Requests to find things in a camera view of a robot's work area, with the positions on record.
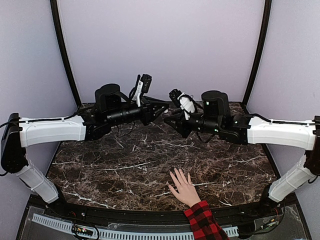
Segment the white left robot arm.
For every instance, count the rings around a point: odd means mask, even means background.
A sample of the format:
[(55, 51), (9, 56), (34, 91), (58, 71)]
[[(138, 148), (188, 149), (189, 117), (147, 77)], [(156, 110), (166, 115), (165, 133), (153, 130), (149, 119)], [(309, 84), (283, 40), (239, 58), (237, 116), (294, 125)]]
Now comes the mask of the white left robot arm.
[(127, 97), (120, 86), (110, 83), (95, 91), (91, 109), (79, 109), (67, 117), (22, 118), (12, 113), (1, 139), (0, 164), (5, 173), (16, 175), (60, 218), (67, 218), (70, 206), (63, 201), (57, 186), (26, 157), (26, 148), (43, 143), (94, 141), (107, 135), (112, 127), (140, 121), (143, 125), (155, 121), (164, 113), (167, 102), (144, 96), (148, 87), (137, 87), (134, 96)]

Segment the red plaid sleeve forearm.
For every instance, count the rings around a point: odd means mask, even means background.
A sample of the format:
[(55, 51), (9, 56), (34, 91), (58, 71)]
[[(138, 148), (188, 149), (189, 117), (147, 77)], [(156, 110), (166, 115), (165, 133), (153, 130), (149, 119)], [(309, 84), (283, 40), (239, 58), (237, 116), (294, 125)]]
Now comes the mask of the red plaid sleeve forearm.
[(185, 210), (195, 240), (229, 240), (226, 232), (215, 220), (206, 200), (196, 203)]

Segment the person's bare hand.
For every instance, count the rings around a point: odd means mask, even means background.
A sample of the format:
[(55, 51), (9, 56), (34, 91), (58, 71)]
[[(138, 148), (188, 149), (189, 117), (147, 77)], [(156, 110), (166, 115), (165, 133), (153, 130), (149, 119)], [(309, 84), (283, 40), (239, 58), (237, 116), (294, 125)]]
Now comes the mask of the person's bare hand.
[(191, 176), (188, 173), (187, 178), (181, 168), (174, 168), (174, 172), (170, 171), (169, 175), (175, 186), (168, 185), (170, 192), (181, 203), (190, 208), (201, 202), (195, 186), (192, 184)]

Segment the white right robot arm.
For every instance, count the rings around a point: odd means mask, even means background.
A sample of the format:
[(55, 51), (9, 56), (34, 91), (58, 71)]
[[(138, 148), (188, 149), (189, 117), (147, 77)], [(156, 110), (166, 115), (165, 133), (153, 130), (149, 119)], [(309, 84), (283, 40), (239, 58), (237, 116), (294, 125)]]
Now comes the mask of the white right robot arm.
[(206, 133), (239, 145), (273, 144), (305, 151), (294, 167), (264, 189), (260, 202), (255, 205), (258, 216), (266, 217), (276, 203), (320, 175), (319, 116), (313, 120), (289, 121), (267, 119), (257, 113), (232, 115), (228, 95), (217, 90), (204, 92), (202, 105), (177, 89), (172, 90), (169, 97), (180, 112), (164, 121), (184, 138), (191, 132)]

